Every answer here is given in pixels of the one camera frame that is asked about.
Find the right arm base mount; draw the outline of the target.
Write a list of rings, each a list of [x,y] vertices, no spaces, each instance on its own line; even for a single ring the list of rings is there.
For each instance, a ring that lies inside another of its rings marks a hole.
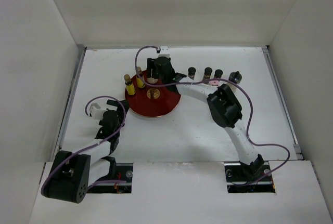
[[[247,177],[239,164],[226,164],[224,168],[228,193],[275,193],[271,175],[255,182],[265,173],[270,172],[271,168],[268,163],[265,163],[253,178]]]

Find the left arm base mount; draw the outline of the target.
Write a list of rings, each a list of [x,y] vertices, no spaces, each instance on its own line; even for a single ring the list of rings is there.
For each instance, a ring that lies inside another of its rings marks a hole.
[[[117,163],[114,157],[104,157],[90,170],[87,192],[90,194],[132,193],[133,171],[133,163]]]

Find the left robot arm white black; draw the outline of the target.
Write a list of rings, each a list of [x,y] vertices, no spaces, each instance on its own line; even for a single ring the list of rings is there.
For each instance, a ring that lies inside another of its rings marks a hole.
[[[103,109],[90,100],[85,114],[98,120],[100,126],[93,142],[78,151],[60,150],[48,177],[41,186],[41,195],[72,203],[81,203],[96,186],[111,184],[118,191],[131,183],[131,178],[117,165],[111,155],[119,144],[120,130],[129,110],[127,100],[106,96]]]

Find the yellow label bottle front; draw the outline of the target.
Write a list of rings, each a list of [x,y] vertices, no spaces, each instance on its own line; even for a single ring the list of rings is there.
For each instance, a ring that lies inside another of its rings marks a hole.
[[[135,95],[136,90],[135,90],[135,87],[131,80],[131,77],[128,74],[124,75],[124,81],[125,81],[126,91],[127,91],[128,95],[130,95],[130,96]]]

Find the cream squeeze bottle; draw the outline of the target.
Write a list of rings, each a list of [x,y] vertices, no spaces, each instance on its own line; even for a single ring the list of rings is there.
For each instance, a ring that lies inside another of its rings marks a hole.
[[[156,84],[158,82],[158,79],[154,77],[147,77],[147,82],[149,84]]]

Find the yellow label bottle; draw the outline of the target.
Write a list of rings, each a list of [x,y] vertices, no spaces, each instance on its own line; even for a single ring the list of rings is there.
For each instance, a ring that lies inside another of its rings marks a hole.
[[[131,77],[128,74],[124,75],[124,81],[125,81],[126,91],[127,91],[128,95],[130,95],[130,96],[135,95],[136,90],[135,90],[135,87],[131,80]]]
[[[136,82],[139,89],[145,88],[146,84],[144,83],[144,75],[142,73],[141,67],[137,67]]]

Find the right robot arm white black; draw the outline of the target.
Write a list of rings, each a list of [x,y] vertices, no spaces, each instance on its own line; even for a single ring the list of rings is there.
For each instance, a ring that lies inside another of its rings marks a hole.
[[[159,79],[168,91],[207,103],[212,119],[226,130],[236,148],[242,176],[254,180],[260,174],[264,160],[246,136],[241,104],[227,84],[219,87],[196,84],[186,75],[176,73],[167,57],[147,59],[148,83],[151,78]]]

